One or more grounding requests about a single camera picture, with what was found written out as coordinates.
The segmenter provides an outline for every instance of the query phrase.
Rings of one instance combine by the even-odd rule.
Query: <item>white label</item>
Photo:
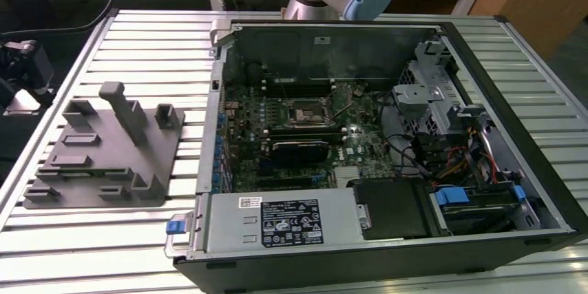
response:
[[[331,37],[315,37],[315,45],[330,45]]]
[[[262,206],[262,196],[239,198],[239,208],[259,208]]]

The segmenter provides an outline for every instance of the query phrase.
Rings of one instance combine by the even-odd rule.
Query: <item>aluminum table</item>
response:
[[[279,19],[274,12],[122,10],[94,30],[15,169],[0,189],[2,293],[201,293],[165,254],[166,222],[194,208],[217,19]],[[451,21],[581,204],[588,210],[588,113],[509,23],[493,17],[385,15],[383,21]],[[22,206],[23,191],[66,124],[71,98],[98,97],[123,81],[143,108],[173,103],[187,111],[170,199],[162,207],[47,209]],[[477,101],[474,87],[463,80]],[[182,246],[189,237],[177,241]],[[586,242],[538,253],[495,271],[366,282],[281,293],[586,293]]]

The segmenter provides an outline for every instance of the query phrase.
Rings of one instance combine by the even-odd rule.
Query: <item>barcode sticker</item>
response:
[[[259,208],[262,206],[262,196],[247,196],[239,198],[239,208]]]

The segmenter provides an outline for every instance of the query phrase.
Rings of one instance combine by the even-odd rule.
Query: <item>power supply label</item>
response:
[[[319,200],[263,202],[262,233],[267,248],[322,244]]]

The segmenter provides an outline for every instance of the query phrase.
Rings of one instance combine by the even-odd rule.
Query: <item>motherboard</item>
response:
[[[383,93],[361,81],[226,86],[233,191],[326,189],[395,176],[378,123]]]

